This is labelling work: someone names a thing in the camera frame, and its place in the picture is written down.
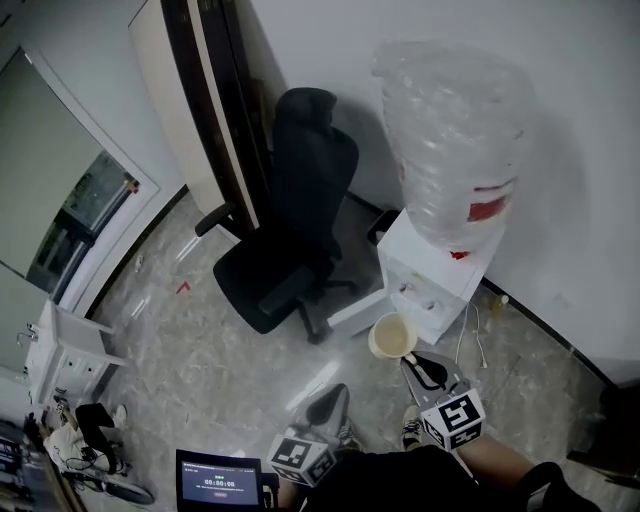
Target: box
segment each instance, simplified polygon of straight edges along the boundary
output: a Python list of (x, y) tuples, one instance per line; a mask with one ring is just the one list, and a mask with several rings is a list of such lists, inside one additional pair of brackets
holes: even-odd
[(336, 465), (328, 444), (278, 434), (267, 461), (281, 478), (315, 487)]
[(421, 413), (424, 430), (450, 452), (482, 435), (486, 415), (475, 389)]

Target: electrical cable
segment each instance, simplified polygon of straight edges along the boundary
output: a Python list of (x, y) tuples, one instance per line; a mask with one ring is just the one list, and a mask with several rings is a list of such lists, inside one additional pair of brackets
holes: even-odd
[(476, 343), (478, 343), (478, 347), (480, 347), (480, 355), (482, 356), (482, 367), (488, 368), (489, 364), (487, 363), (486, 358), (484, 357), (484, 350), (482, 349), (482, 343), (480, 342), (480, 310), (478, 307), (471, 301), (467, 303), (467, 307), (464, 308), (464, 320), (462, 322), (462, 329), (460, 330), (460, 336), (458, 337), (458, 346), (456, 347), (456, 364), (458, 364), (458, 356), (460, 355), (460, 344), (462, 343), (462, 338), (464, 337), (464, 332), (467, 328), (467, 317), (469, 315), (469, 305), (473, 306), (476, 310), (476, 320), (477, 320), (477, 328), (475, 330), (476, 335)]
[(482, 350), (482, 343), (480, 343), (480, 310), (473, 302), (469, 301), (469, 304), (471, 304), (476, 310), (476, 318), (478, 320), (478, 327), (476, 329), (476, 341), (478, 342), (478, 347), (480, 347), (480, 355), (482, 355), (482, 367), (488, 368), (489, 365), (487, 364), (487, 360), (484, 357), (484, 350)]
[(462, 337), (464, 336), (464, 331), (467, 328), (468, 315), (469, 315), (469, 303), (467, 303), (467, 307), (464, 308), (464, 320), (462, 321), (462, 329), (460, 329), (460, 337), (458, 338), (458, 347), (456, 348), (456, 364), (458, 364), (458, 355), (460, 354), (460, 343), (462, 343)]

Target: timer display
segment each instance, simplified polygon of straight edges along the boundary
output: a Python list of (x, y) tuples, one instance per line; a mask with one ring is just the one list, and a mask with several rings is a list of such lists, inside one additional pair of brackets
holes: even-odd
[(227, 505), (257, 505), (256, 472), (182, 462), (182, 497), (186, 500)]

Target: red label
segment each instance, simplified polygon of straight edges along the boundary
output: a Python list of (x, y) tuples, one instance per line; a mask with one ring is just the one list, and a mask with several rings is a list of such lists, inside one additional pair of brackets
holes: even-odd
[(469, 208), (469, 218), (467, 221), (477, 222), (498, 215), (507, 205), (508, 197), (509, 196), (502, 196), (488, 203), (473, 203), (471, 208)]

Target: black office chair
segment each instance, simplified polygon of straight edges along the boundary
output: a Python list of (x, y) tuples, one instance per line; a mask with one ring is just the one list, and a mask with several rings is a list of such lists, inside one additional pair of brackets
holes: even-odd
[[(266, 334), (296, 309), (308, 340), (321, 341), (303, 299), (317, 300), (325, 288), (351, 281), (329, 281), (340, 246), (333, 222), (358, 163), (358, 147), (331, 126), (336, 96), (328, 91), (297, 88), (276, 105), (273, 125), (273, 172), (270, 177), (271, 218), (242, 237), (213, 267), (220, 288), (236, 311), (260, 334)], [(203, 236), (227, 218), (235, 205), (225, 203), (196, 226)]]

